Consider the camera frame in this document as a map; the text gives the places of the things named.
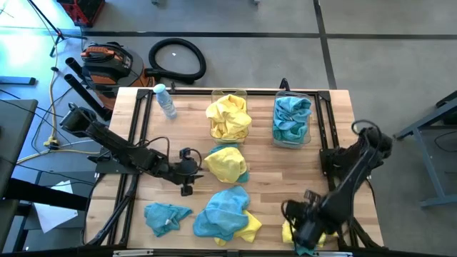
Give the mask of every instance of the plastic bottle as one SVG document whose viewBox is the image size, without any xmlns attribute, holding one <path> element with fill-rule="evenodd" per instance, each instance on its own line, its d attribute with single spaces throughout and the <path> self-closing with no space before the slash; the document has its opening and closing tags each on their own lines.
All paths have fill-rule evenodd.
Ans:
<svg viewBox="0 0 457 257">
<path fill-rule="evenodd" d="M 157 84 L 152 88 L 154 93 L 156 93 L 156 99 L 159 103 L 164 114 L 168 119 L 175 119 L 178 116 L 176 108 L 174 108 L 173 99 L 171 99 L 170 94 L 165 90 L 165 85 Z"/>
</svg>

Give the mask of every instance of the paper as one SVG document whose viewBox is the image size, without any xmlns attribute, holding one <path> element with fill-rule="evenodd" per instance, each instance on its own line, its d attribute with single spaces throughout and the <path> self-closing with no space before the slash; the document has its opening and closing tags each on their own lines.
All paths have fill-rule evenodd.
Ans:
<svg viewBox="0 0 457 257">
<path fill-rule="evenodd" d="M 73 193 L 70 181 L 62 181 L 53 186 L 52 189 L 67 193 Z M 34 203 L 34 205 L 36 212 L 38 213 L 38 219 L 40 220 L 40 225 L 41 229 L 43 230 L 43 233 L 46 233 L 51 229 L 57 227 L 58 225 L 62 224 L 63 222 L 69 221 L 70 219 L 78 216 L 77 210 L 55 207 L 42 203 Z"/>
</svg>

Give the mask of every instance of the plastic bin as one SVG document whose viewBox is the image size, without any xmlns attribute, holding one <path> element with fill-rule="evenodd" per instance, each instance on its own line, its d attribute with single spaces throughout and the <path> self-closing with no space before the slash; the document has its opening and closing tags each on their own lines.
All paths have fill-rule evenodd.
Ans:
<svg viewBox="0 0 457 257">
<path fill-rule="evenodd" d="M 213 92 L 211 93 L 211 103 L 214 103 L 215 101 L 219 100 L 221 97 L 227 96 L 229 94 L 241 97 L 246 101 L 246 113 L 247 113 L 248 112 L 248 110 L 247 110 L 248 93 L 246 92 L 246 90 L 243 90 L 243 89 L 224 89 L 224 90 L 216 89 L 216 90 L 213 90 Z M 244 139 L 246 139 L 246 136 L 248 136 L 248 134 L 249 134 L 249 129 L 246 128 L 247 133 L 246 133 L 246 136 L 243 138 L 216 138 L 213 135 L 211 135 L 211 128 L 213 127 L 212 123 L 213 123 L 213 121 L 211 121 L 211 126 L 209 127 L 209 134 L 213 138 L 214 142 L 216 142 L 218 144 L 243 143 Z"/>
<path fill-rule="evenodd" d="M 276 97 L 275 97 L 275 101 L 274 101 L 274 107 L 273 107 L 273 116 L 274 116 L 274 110 L 276 109 L 276 99 L 281 98 L 281 97 L 287 97 L 287 96 L 306 98 L 308 100 L 311 100 L 311 97 L 308 96 L 307 94 L 300 94 L 300 93 L 289 92 L 289 91 L 280 91 L 280 92 L 276 93 Z M 305 133 L 305 137 L 303 139 L 303 143 L 292 142 L 292 141 L 284 141 L 284 140 L 277 140 L 276 138 L 274 138 L 274 134 L 272 134 L 272 136 L 273 136 L 273 144 L 276 145 L 276 146 L 285 147 L 285 148 L 300 149 L 304 145 L 306 145 L 309 142 L 311 142 L 311 135 L 309 134 L 309 117 L 310 116 L 308 116 L 308 121 L 307 121 L 308 131 Z"/>
</svg>

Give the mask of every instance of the concrete floor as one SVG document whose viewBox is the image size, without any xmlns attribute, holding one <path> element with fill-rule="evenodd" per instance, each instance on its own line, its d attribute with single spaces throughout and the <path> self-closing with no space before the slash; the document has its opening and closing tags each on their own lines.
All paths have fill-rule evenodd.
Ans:
<svg viewBox="0 0 457 257">
<path fill-rule="evenodd" d="M 248 0 L 163 0 L 159 8 L 148 0 L 107 1 L 94 28 L 85 31 L 165 31 L 165 32 L 270 32 L 290 34 L 318 33 L 311 0 L 262 0 L 259 7 Z M 320 0 L 327 33 L 334 34 L 457 34 L 453 10 L 457 2 L 448 0 Z M 58 5 L 36 0 L 49 18 L 62 29 L 78 33 Z M 0 15 L 0 67 L 2 76 L 34 76 L 35 86 L 1 86 L 25 99 L 37 99 L 49 106 L 51 39 L 7 26 L 41 28 L 25 0 L 10 1 Z M 89 41 L 117 41 L 137 51 L 147 60 L 151 46 L 159 37 L 100 37 Z M 286 77 L 293 88 L 328 89 L 320 39 L 255 37 L 188 37 L 204 53 L 206 75 L 195 86 L 276 88 Z M 351 94 L 356 119 L 376 122 L 384 133 L 392 134 L 433 110 L 437 100 L 457 89 L 457 40 L 399 39 L 329 39 L 328 48 L 338 89 Z M 79 56 L 81 42 L 68 39 L 59 44 L 58 67 L 68 56 Z M 167 47 L 158 60 L 175 71 L 195 71 L 196 60 L 185 49 Z M 54 95 L 60 96 L 69 86 L 60 76 Z M 0 93 L 2 99 L 9 96 Z M 85 103 L 71 91 L 57 105 L 65 114 L 68 102 Z M 34 119 L 31 131 L 39 120 Z M 39 144 L 49 135 L 44 125 Z M 70 141 L 79 141 L 67 133 Z M 29 134 L 21 156 L 34 153 Z M 98 151 L 96 143 L 82 143 L 74 148 Z M 55 171 L 91 171 L 94 165 L 85 155 L 55 153 L 26 163 L 28 166 Z M 14 176 L 33 181 L 36 174 L 17 168 Z M 407 138 L 395 142 L 393 155 L 384 166 L 372 173 L 377 211 L 383 239 L 391 249 L 454 256 L 457 251 L 457 205 L 420 208 L 418 202 L 435 196 L 415 142 Z M 27 238 L 29 250 L 74 246 L 79 242 L 78 229 L 56 229 L 47 234 L 35 231 Z"/>
</svg>

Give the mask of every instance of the yellow towel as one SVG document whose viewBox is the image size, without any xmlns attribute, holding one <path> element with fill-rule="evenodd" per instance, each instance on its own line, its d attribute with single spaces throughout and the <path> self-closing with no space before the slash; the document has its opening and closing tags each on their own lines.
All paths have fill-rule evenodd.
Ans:
<svg viewBox="0 0 457 257">
<path fill-rule="evenodd" d="M 243 211 L 243 214 L 248 216 L 248 225 L 246 225 L 244 228 L 238 230 L 235 232 L 233 235 L 234 238 L 237 237 L 242 237 L 246 242 L 252 243 L 254 242 L 254 239 L 256 237 L 257 230 L 260 229 L 262 226 L 262 223 L 258 221 L 258 219 L 252 214 L 250 214 L 248 211 Z M 226 241 L 222 240 L 220 238 L 214 238 L 214 241 L 218 244 L 218 246 L 225 246 Z"/>
<path fill-rule="evenodd" d="M 245 138 L 252 121 L 247 114 L 246 100 L 234 95 L 210 104 L 206 117 L 211 119 L 211 135 L 215 138 Z"/>
<path fill-rule="evenodd" d="M 322 233 L 322 235 L 319 238 L 319 241 L 317 243 L 317 246 L 322 248 L 325 241 L 326 241 L 326 234 Z M 293 243 L 291 227 L 288 225 L 287 221 L 284 221 L 284 224 L 283 224 L 283 243 Z"/>
<path fill-rule="evenodd" d="M 226 147 L 205 158 L 209 171 L 220 182 L 235 183 L 246 172 L 246 161 L 235 147 Z"/>
</svg>

